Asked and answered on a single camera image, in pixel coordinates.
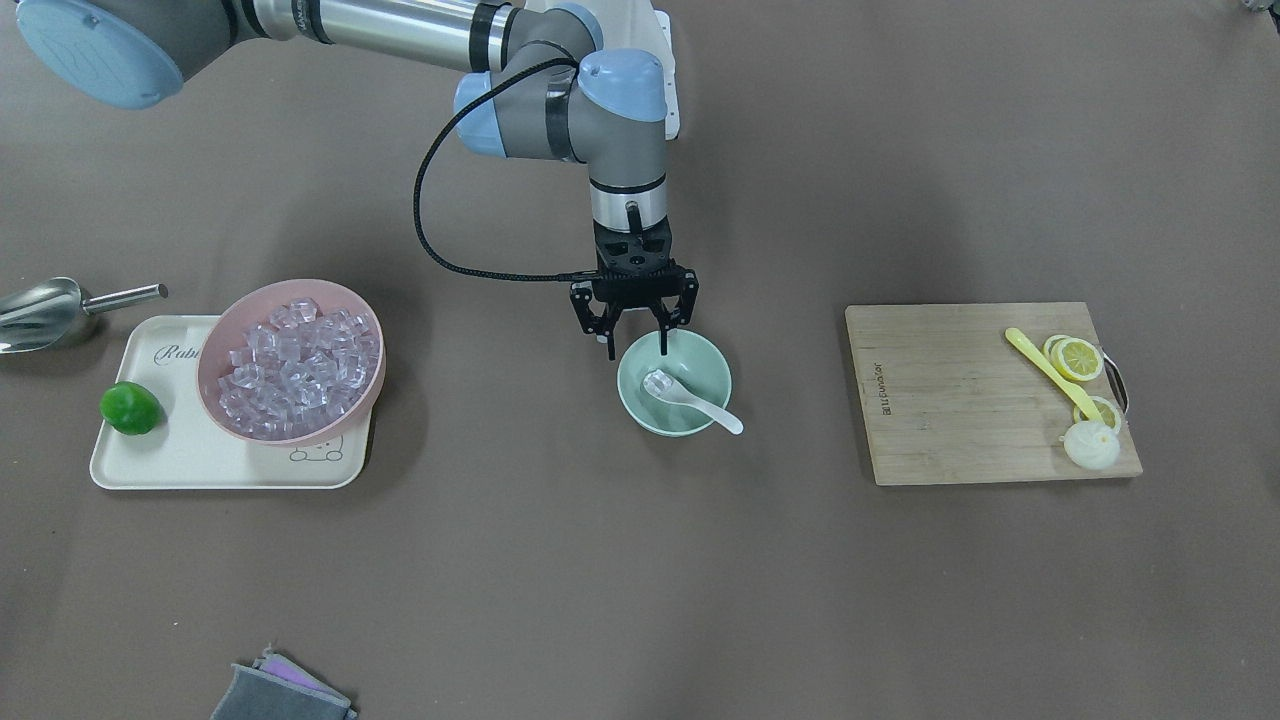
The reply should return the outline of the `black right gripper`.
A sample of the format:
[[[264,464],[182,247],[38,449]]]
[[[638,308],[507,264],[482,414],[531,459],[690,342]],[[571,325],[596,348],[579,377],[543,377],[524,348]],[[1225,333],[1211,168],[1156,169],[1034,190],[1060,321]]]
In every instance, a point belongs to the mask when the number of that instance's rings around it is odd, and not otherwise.
[[[570,302],[585,334],[607,346],[608,359],[616,360],[614,328],[623,311],[655,311],[660,356],[669,351],[669,332],[687,325],[699,292],[699,279],[691,268],[671,255],[673,242],[669,220],[663,218],[640,229],[612,229],[593,224],[596,269],[572,275]],[[604,304],[603,314],[591,302]]]

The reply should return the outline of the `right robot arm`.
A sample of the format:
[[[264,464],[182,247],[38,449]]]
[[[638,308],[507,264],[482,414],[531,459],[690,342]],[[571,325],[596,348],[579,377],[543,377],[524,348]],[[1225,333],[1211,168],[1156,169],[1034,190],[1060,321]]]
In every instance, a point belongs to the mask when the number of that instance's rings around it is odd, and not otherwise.
[[[692,319],[698,277],[671,256],[675,51],[669,18],[649,1],[19,1],[15,22],[55,76],[128,110],[257,38],[457,70],[440,138],[588,168],[596,264],[556,274],[582,332],[613,348],[621,316],[646,309],[666,354]]]

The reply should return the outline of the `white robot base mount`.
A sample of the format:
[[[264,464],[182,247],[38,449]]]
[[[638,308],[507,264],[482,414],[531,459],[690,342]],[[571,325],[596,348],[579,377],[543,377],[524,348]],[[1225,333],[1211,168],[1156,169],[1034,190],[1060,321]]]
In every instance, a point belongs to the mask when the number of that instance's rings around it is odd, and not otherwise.
[[[664,94],[666,94],[666,140],[668,142],[677,140],[681,129],[681,114],[678,106],[678,87],[676,85],[676,60],[675,60],[675,40],[672,33],[672,20],[667,12],[654,8],[653,10],[657,27],[662,33],[666,42],[668,58],[662,60],[664,69]]]

